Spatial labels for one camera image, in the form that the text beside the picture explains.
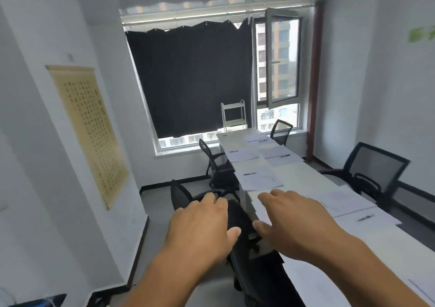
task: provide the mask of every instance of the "open window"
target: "open window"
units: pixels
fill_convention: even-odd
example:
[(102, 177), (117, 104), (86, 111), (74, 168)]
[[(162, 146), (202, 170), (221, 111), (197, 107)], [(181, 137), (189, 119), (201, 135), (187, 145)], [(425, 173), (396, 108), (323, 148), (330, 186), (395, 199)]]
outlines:
[(299, 51), (302, 18), (297, 12), (268, 8), (265, 15), (266, 104), (269, 110), (299, 104)]

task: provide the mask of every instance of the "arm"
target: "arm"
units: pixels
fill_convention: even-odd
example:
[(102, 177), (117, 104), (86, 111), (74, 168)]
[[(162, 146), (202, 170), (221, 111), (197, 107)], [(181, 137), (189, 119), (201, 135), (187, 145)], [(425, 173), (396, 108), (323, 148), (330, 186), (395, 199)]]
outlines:
[(182, 307), (200, 279), (231, 252), (240, 228), (228, 226), (228, 202), (208, 193), (171, 221), (166, 242), (123, 307)]
[(318, 201), (281, 190), (258, 199), (272, 223), (254, 221), (258, 233), (284, 255), (324, 271), (353, 307), (428, 307)]

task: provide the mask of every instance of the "person's right hand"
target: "person's right hand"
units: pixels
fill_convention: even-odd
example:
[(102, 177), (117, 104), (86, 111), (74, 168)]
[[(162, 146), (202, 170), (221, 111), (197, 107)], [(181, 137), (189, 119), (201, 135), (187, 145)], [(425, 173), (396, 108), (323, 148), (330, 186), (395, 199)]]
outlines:
[(258, 234), (283, 255), (316, 264), (340, 253), (355, 237), (346, 233), (316, 200), (294, 191), (274, 189), (258, 199), (264, 205), (272, 226), (254, 221)]

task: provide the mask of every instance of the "table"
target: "table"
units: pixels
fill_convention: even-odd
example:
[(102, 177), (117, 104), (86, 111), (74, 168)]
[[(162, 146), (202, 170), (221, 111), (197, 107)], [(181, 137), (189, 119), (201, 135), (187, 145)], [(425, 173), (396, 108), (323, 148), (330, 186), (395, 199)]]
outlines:
[[(218, 134), (221, 151), (251, 148), (244, 137), (258, 132), (255, 128), (248, 128)], [(275, 145), (268, 144), (261, 148), (273, 146)], [(332, 190), (337, 187), (335, 183), (304, 162), (272, 167), (260, 156), (257, 159), (232, 163), (232, 166), (236, 171), (246, 171), (257, 166), (269, 167), (284, 184), (281, 190), (293, 190), (301, 195)], [(257, 200), (261, 192), (241, 190), (242, 206), (251, 217), (255, 217), (251, 202)], [(375, 233), (369, 233), (362, 237), (362, 240), (402, 280), (416, 278), (430, 272), (435, 273), (435, 253), (399, 227), (388, 227)]]

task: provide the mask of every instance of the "forearm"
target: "forearm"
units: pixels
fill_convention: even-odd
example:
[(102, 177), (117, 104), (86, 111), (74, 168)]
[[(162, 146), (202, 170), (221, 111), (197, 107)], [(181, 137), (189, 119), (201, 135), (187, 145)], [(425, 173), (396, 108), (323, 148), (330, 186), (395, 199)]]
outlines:
[(199, 277), (192, 264), (164, 249), (151, 262), (124, 307), (182, 307)]
[(350, 236), (321, 268), (353, 307), (428, 307), (360, 239)]

